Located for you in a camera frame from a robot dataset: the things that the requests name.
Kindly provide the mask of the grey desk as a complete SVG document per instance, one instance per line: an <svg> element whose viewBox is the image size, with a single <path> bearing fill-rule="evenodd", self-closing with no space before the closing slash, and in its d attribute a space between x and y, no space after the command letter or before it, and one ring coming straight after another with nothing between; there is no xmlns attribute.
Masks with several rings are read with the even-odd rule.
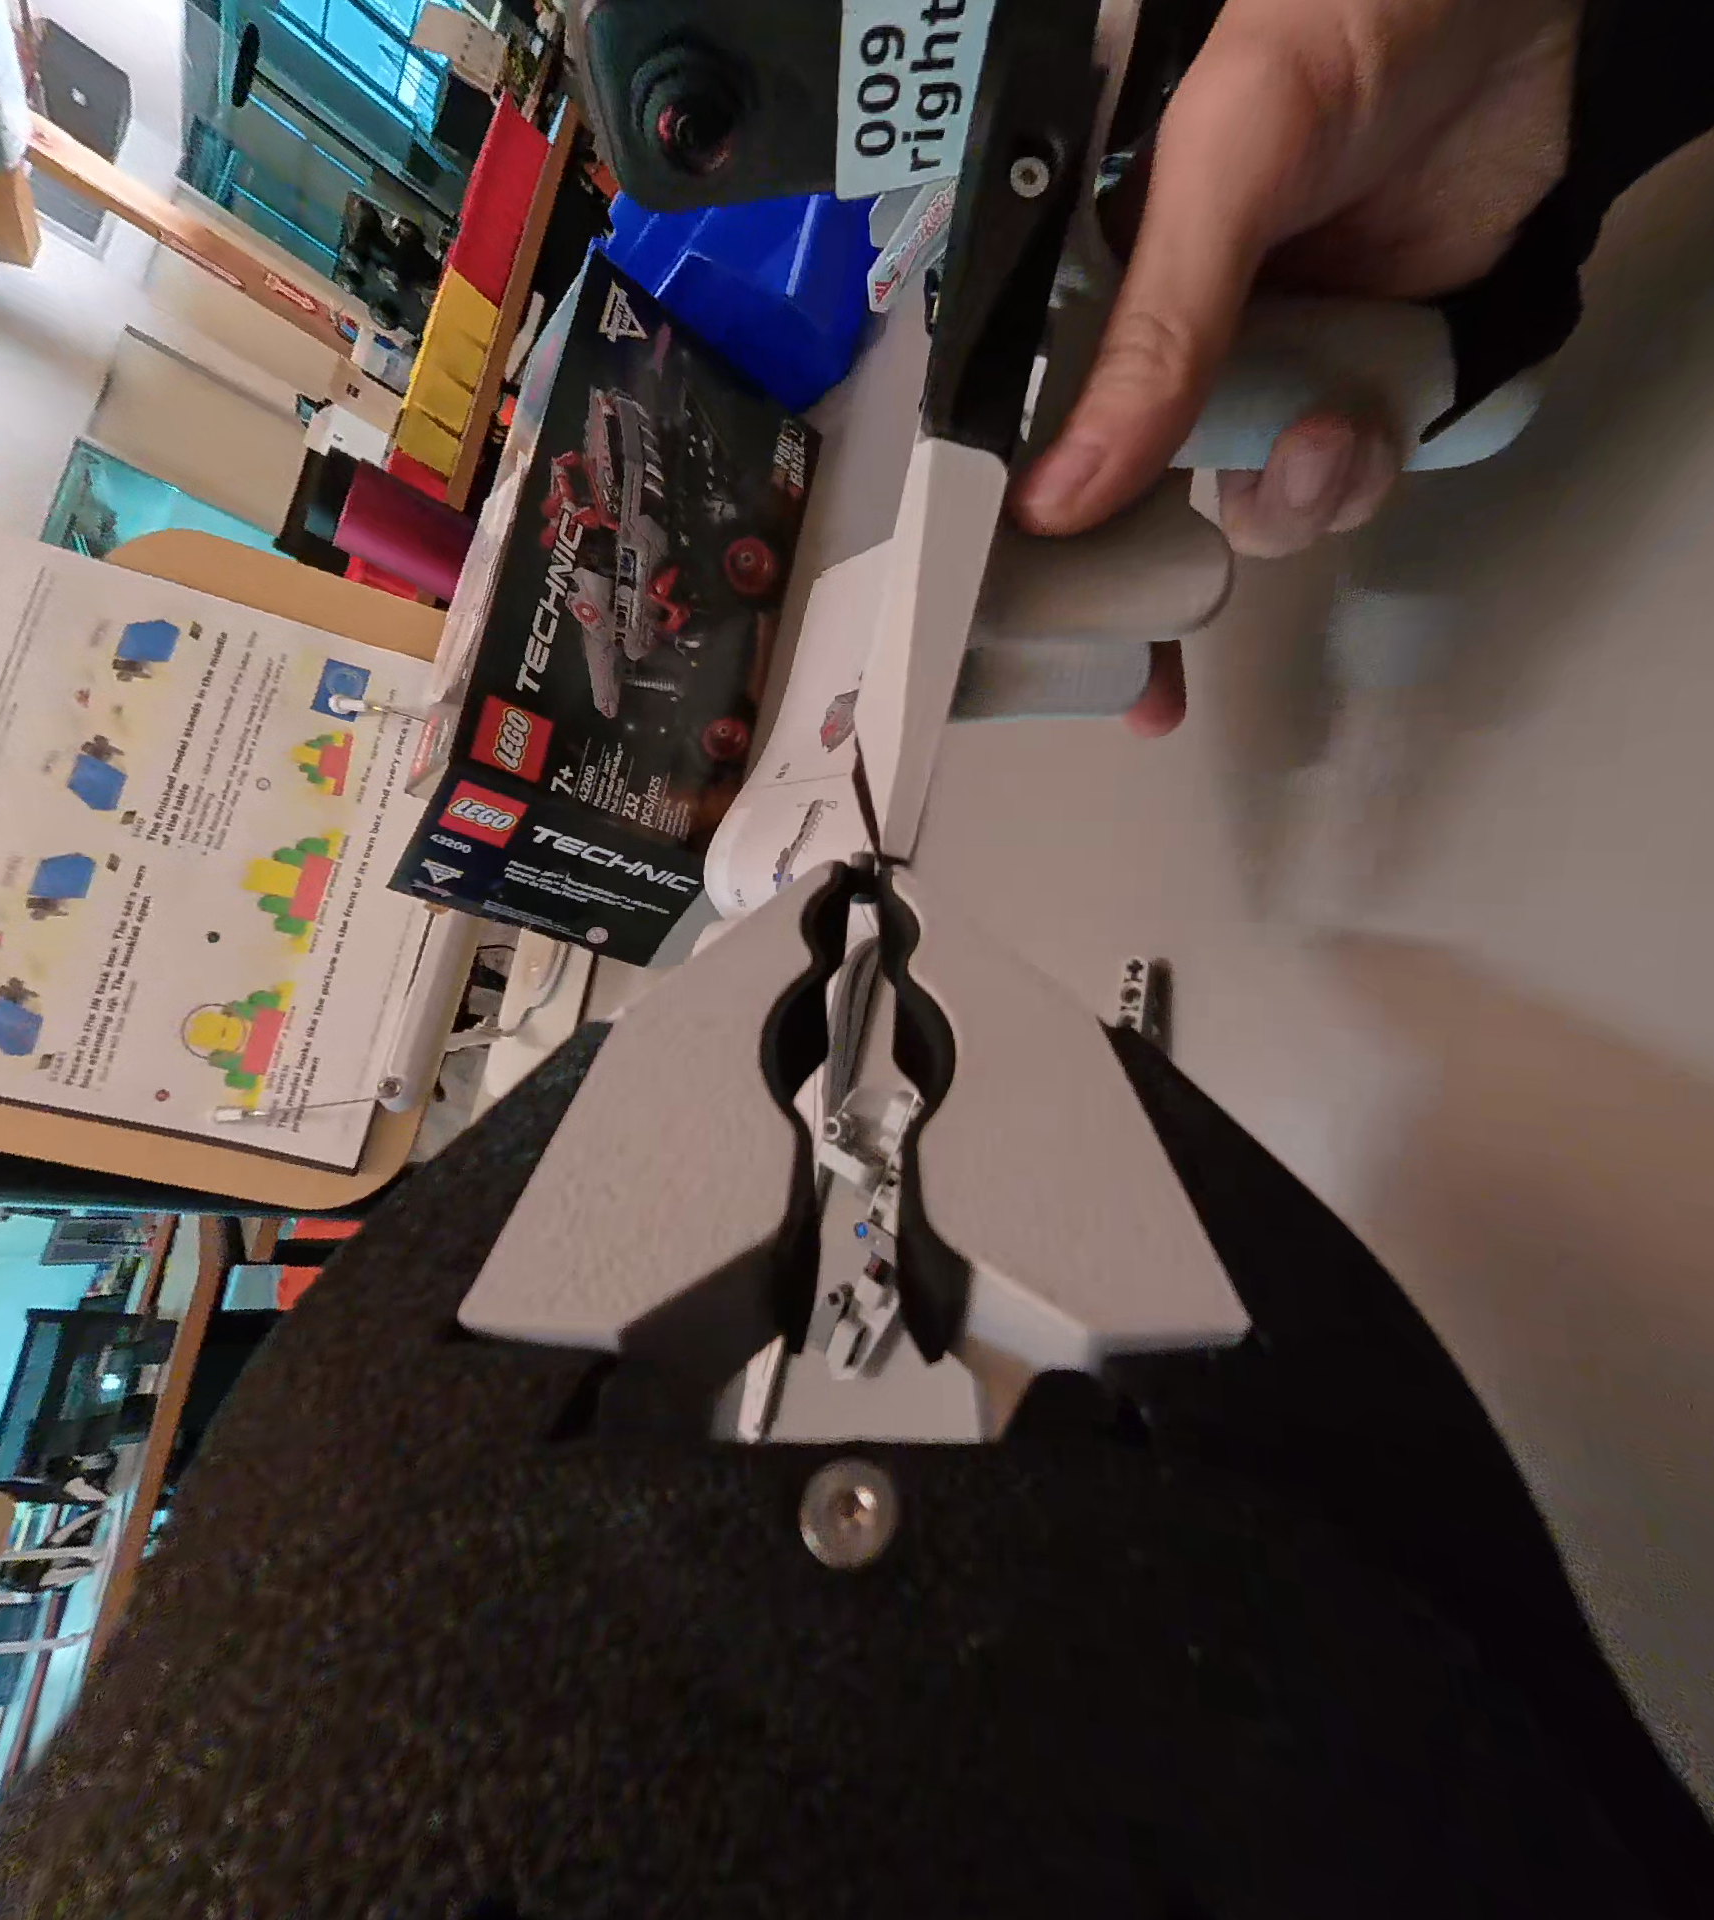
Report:
<svg viewBox="0 0 1714 1920"><path fill-rule="evenodd" d="M1188 713L950 731L920 868L1372 1245L1714 1813L1714 131L1514 445L1246 562Z"/></svg>

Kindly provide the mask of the maroon tumbler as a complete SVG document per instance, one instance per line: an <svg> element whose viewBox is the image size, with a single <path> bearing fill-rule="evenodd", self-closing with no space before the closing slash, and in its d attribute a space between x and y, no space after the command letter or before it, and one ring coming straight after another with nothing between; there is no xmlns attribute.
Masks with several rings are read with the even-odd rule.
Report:
<svg viewBox="0 0 1714 1920"><path fill-rule="evenodd" d="M477 516L340 447L310 449L273 548L337 577L449 607Z"/></svg>

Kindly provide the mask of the illustrated instruction sheet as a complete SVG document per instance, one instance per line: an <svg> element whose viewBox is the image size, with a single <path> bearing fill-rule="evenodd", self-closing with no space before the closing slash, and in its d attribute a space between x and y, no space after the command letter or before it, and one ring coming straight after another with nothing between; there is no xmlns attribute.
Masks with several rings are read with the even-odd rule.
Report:
<svg viewBox="0 0 1714 1920"><path fill-rule="evenodd" d="M429 659L0 532L0 1102L350 1171Z"/></svg>

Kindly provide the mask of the white instruction booklet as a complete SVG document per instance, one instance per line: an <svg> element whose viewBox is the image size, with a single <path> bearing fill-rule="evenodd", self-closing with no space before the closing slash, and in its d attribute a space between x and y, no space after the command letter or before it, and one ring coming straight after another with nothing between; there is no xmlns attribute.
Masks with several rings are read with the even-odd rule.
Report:
<svg viewBox="0 0 1714 1920"><path fill-rule="evenodd" d="M823 861L871 848L857 705L891 560L893 541L882 540L810 590L765 746L704 851L704 893L725 922L758 912Z"/></svg>

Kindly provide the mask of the person's right hand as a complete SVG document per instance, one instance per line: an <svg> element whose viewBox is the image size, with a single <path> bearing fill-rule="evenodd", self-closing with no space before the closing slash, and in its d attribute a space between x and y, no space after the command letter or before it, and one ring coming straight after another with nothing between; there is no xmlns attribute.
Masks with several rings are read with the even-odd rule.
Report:
<svg viewBox="0 0 1714 1920"><path fill-rule="evenodd" d="M1484 278L1565 176L1583 4L1224 4L1138 167L1082 392L1014 492L1079 535L1167 473L1256 290L1420 302Z"/></svg>

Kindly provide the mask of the small grey toy brick assembly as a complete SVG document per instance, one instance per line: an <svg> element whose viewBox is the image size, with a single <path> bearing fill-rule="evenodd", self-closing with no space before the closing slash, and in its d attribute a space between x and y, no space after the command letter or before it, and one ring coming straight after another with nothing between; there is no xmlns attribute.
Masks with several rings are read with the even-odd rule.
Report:
<svg viewBox="0 0 1714 1920"><path fill-rule="evenodd" d="M871 1068L879 1013L894 1012L871 899L851 908L844 957L824 993L829 1052L806 1100L823 1251L806 1331L832 1379L875 1379L902 1335L902 1147L920 1096L891 1064Z"/></svg>

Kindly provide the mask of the black holed toy beam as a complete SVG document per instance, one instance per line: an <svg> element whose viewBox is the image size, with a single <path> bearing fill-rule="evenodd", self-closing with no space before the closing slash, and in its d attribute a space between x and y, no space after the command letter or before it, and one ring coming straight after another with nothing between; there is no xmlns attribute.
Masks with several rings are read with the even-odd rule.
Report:
<svg viewBox="0 0 1714 1920"><path fill-rule="evenodd" d="M1122 962L1111 1026L1174 1058L1176 983L1169 957L1132 953Z"/></svg>

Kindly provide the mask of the black toy set box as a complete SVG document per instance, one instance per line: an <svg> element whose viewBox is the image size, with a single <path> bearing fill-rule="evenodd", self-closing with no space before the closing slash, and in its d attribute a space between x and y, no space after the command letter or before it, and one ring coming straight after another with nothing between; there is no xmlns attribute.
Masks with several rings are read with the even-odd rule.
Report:
<svg viewBox="0 0 1714 1920"><path fill-rule="evenodd" d="M816 426L596 248L393 885L654 964L744 787Z"/></svg>

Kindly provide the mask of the blue storage bin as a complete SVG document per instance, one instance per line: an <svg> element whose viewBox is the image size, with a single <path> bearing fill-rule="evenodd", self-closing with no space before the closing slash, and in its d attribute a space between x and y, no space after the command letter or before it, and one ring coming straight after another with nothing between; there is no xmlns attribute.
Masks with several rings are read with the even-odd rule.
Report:
<svg viewBox="0 0 1714 1920"><path fill-rule="evenodd" d="M806 413L871 339L873 205L805 195L663 211L620 193L605 251L732 370Z"/></svg>

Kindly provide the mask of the yellow storage bin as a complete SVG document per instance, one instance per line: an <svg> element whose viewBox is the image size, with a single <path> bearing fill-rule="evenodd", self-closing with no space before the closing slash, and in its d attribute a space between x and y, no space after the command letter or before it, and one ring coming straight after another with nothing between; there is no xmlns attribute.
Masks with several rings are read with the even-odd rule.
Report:
<svg viewBox="0 0 1714 1920"><path fill-rule="evenodd" d="M491 372L498 339L515 341L531 297L506 310L458 269L443 273L419 338L412 375L390 433L389 467L443 494L456 476L475 422L478 445L501 445L512 415L509 363Z"/></svg>

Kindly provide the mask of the red storage bin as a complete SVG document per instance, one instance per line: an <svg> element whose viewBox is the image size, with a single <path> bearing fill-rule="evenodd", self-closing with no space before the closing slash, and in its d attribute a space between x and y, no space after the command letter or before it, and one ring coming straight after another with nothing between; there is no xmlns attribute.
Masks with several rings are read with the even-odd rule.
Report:
<svg viewBox="0 0 1714 1920"><path fill-rule="evenodd" d="M446 269L496 307L504 306L542 169L554 148L570 152L579 119L572 99L559 104L549 127L524 116L509 95L492 109L462 193Z"/></svg>

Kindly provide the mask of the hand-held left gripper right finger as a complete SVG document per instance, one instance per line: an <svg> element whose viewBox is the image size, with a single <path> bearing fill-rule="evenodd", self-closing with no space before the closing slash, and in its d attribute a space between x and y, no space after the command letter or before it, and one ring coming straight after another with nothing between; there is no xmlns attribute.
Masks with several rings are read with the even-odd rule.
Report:
<svg viewBox="0 0 1714 1920"><path fill-rule="evenodd" d="M1003 1435L1040 1373L1234 1349L1253 1312L1118 1056L1118 1031L930 880L891 869L879 1083L917 1092L910 1222L966 1262L954 1337L886 1376L905 1437Z"/></svg>

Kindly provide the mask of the person's right forearm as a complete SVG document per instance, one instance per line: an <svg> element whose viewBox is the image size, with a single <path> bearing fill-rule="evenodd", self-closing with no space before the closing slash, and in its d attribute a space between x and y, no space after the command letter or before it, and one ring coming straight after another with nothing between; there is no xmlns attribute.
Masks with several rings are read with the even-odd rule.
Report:
<svg viewBox="0 0 1714 1920"><path fill-rule="evenodd" d="M1455 398L1434 440L1513 377L1549 361L1584 310L1600 228L1638 180L1714 131L1714 2L1580 5L1565 169L1496 263L1436 296Z"/></svg>

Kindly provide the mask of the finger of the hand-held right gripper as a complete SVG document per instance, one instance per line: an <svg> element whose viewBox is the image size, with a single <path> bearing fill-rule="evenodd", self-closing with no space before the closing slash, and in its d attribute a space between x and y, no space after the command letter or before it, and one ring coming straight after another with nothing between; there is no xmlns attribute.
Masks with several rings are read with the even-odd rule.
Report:
<svg viewBox="0 0 1714 1920"><path fill-rule="evenodd" d="M913 445L855 704L871 848L882 861L909 861L919 846L1008 479L989 449L943 437Z"/></svg>

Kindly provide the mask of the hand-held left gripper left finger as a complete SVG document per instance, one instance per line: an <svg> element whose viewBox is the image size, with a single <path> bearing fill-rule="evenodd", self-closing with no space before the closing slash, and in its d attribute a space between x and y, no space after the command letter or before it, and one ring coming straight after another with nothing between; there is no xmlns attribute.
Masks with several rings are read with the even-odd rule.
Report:
<svg viewBox="0 0 1714 1920"><path fill-rule="evenodd" d="M809 1330L823 1256L799 1100L830 1056L844 868L823 864L669 971L592 1068L460 1301L466 1334L586 1357L603 1418L713 1427Z"/></svg>

